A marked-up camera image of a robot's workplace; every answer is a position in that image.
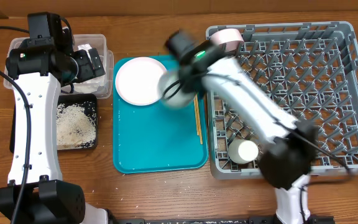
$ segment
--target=black tray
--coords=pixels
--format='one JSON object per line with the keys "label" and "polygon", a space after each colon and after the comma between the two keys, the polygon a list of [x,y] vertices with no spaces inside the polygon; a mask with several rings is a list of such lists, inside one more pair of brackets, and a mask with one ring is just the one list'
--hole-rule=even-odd
{"label": "black tray", "polygon": [[[64,104],[64,107],[71,106],[73,104],[83,104],[84,114],[91,118],[95,123],[96,128],[96,137],[92,142],[92,146],[90,147],[76,147],[74,149],[94,149],[98,145],[98,99],[92,93],[89,94],[76,94],[76,95],[64,95],[59,96],[58,105]],[[11,143],[9,145],[9,149],[11,152],[14,152],[15,146],[15,125],[16,125],[16,106],[13,111],[13,119],[12,119],[12,131],[11,131]],[[66,150],[74,150],[74,149],[60,149],[59,151],[66,151]]]}

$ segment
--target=teal tray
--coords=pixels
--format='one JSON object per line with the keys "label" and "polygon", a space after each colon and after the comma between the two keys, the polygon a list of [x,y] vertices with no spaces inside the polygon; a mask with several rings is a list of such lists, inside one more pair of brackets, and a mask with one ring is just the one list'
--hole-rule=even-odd
{"label": "teal tray", "polygon": [[[169,55],[151,57],[167,70],[178,64]],[[124,58],[114,67],[118,70],[127,61]],[[208,158],[204,100],[199,101],[203,144],[196,132],[194,104],[173,110],[158,101],[148,106],[134,106],[118,95],[113,85],[112,160],[119,172],[137,174],[145,172],[197,169]]]}

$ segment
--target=round plate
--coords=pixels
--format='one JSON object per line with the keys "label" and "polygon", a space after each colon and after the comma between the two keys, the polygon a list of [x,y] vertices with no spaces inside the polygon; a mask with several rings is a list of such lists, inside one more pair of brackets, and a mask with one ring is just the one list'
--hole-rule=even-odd
{"label": "round plate", "polygon": [[145,106],[157,102],[158,81],[167,69],[156,59],[134,58],[125,63],[116,75],[116,90],[126,102]]}

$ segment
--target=white cylinder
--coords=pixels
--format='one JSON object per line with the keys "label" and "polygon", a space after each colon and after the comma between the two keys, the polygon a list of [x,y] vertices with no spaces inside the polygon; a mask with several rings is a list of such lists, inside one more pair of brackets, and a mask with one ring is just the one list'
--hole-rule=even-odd
{"label": "white cylinder", "polygon": [[253,141],[235,139],[227,150],[230,159],[237,164],[252,162],[258,156],[258,146]]}

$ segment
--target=wooden table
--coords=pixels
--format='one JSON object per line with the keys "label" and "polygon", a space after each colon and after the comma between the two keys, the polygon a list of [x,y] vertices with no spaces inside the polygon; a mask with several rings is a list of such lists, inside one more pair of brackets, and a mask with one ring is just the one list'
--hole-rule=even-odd
{"label": "wooden table", "polygon": [[[179,28],[203,40],[211,25],[273,22],[349,21],[358,39],[358,12],[294,12],[196,16],[69,18],[74,34],[103,34],[115,62],[124,57],[165,54],[163,43]],[[0,20],[0,26],[27,28],[26,19]],[[23,34],[0,30],[0,69],[9,44]],[[216,180],[209,162],[198,170],[122,175],[112,164],[112,98],[100,100],[99,146],[92,151],[59,152],[64,180],[82,187],[86,201],[109,208],[118,218],[228,218],[271,215],[273,188],[260,180]],[[12,154],[9,138],[14,100],[0,77],[0,187],[6,186]],[[309,206],[337,223],[358,223],[358,177],[340,186],[313,186]],[[0,223],[8,219],[0,213]]]}

